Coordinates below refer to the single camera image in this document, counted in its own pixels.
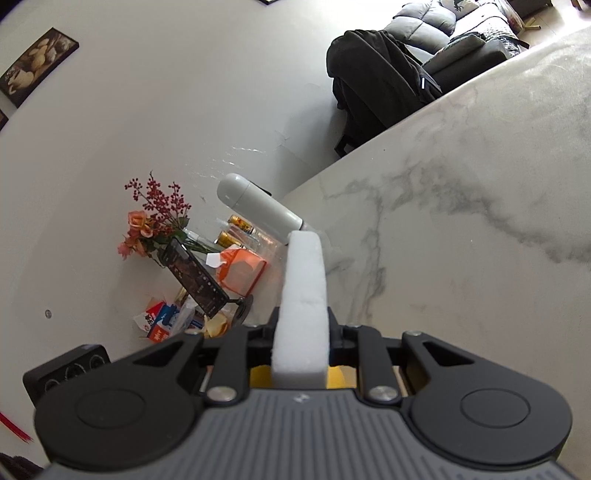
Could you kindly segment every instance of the white cylindrical device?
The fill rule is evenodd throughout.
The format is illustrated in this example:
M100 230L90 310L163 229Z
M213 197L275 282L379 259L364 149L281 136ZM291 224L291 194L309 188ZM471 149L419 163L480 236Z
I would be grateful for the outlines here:
M237 173L230 173L220 181L217 197L284 245L289 234L304 224L294 212Z

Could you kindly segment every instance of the framed picture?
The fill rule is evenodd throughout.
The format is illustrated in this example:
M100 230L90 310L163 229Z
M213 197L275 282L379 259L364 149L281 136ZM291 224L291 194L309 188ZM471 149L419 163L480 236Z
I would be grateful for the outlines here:
M8 117L2 112L2 110L0 110L0 130L6 125L6 122L8 122Z
M39 38L0 78L0 90L21 106L31 92L79 47L76 40L55 28Z

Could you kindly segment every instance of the gold can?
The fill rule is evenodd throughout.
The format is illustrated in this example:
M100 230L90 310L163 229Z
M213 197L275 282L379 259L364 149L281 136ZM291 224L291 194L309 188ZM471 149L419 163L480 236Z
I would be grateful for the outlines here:
M238 215L232 215L228 219L228 223L236 225L240 230L248 233L249 235L252 235L252 233L255 231L255 228L250 223L241 219Z
M244 248L244 245L242 245L238 240L236 240L228 232L221 232L216 240L216 243L220 247L224 247L224 248L230 248L232 245L238 245L239 247Z

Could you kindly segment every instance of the flower arrangement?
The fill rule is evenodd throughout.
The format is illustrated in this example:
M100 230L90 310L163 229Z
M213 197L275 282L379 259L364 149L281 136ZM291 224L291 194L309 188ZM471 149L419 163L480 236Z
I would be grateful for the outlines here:
M189 250L202 253L214 251L189 238L186 228L191 205L185 202L177 183L173 182L168 188L172 192L166 195L152 172L146 187L139 179L132 179L125 185L125 190L132 189L136 202L140 199L143 201L144 210L133 210L127 214L129 230L125 240L117 247L117 252L124 259L136 252L140 257L150 257L158 262L155 254L166 248L173 237L178 238Z

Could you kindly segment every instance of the smartphone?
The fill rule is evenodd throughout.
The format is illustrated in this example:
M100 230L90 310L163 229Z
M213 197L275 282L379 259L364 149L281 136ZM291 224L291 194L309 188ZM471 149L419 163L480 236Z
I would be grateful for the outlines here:
M171 240L159 259L177 277L208 318L213 318L230 301L215 278L178 239Z

